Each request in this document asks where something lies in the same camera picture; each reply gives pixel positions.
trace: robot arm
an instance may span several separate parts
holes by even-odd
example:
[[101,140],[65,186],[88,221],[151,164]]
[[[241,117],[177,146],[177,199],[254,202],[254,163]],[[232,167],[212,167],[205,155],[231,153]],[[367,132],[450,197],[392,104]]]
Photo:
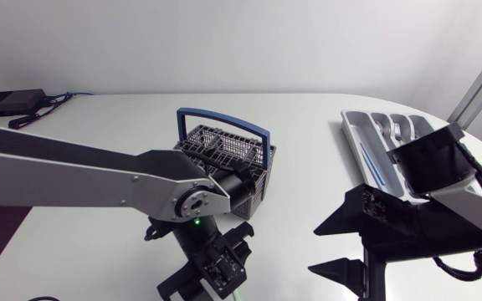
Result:
[[[262,142],[203,125],[187,138],[185,115],[236,125]],[[0,128],[0,205],[133,207],[149,216],[145,240],[173,232],[188,259],[157,286],[163,299],[179,292],[211,300],[201,279],[226,298],[247,278],[244,238],[254,231],[243,222],[223,235],[213,215],[247,204],[243,217],[250,218],[264,197],[274,147],[267,130],[230,116],[182,108],[177,119],[176,150],[138,156]]]
[[6,129],[0,205],[125,206],[169,222],[230,212],[228,193],[180,150],[131,156]]
[[[454,124],[390,150],[411,192],[428,201],[402,201],[365,184],[348,191],[315,234],[358,232],[364,260],[341,258],[309,270],[347,286],[363,301],[386,300],[384,273],[392,262],[434,258],[457,279],[481,278],[482,166],[459,143],[463,136]],[[476,271],[450,268],[439,258],[465,252],[475,252]]]

